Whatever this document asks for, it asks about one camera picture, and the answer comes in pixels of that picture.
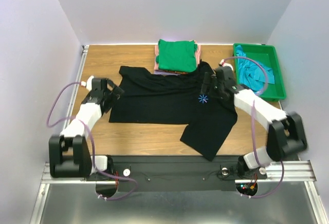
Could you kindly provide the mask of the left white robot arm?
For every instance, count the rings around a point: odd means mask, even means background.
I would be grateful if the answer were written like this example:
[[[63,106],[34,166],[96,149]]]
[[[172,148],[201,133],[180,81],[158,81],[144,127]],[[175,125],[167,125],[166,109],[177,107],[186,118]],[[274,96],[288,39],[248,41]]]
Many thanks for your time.
[[[56,126],[62,121],[69,124],[58,134],[50,137],[48,142],[49,167],[53,178],[82,178],[91,174],[96,168],[95,155],[89,153],[87,139],[92,144],[91,130],[100,118],[108,113],[123,96],[124,90],[109,78],[89,77],[87,81],[67,84],[60,93],[72,85],[80,85],[88,90],[75,117],[62,118],[47,127]]]

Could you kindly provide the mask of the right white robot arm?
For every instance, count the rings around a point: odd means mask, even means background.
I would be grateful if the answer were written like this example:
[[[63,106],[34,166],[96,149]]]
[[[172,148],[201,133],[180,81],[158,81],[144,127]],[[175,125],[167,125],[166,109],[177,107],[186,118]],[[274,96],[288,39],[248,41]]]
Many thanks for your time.
[[[254,147],[252,152],[238,159],[236,171],[239,176],[248,178],[261,166],[280,162],[307,149],[301,116],[297,113],[288,114],[264,101],[246,85],[237,84],[229,66],[206,73],[200,93],[233,102],[235,107],[251,116],[252,123],[260,123],[267,131],[265,146]]]

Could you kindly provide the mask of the black t shirt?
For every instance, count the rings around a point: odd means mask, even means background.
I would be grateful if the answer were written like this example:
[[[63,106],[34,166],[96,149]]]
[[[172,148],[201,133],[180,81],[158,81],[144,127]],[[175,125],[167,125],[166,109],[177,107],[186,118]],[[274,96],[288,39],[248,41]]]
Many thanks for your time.
[[[233,126],[237,113],[228,100],[201,94],[207,62],[183,75],[162,76],[143,67],[121,66],[124,94],[111,110],[111,123],[184,124],[180,141],[212,161]]]

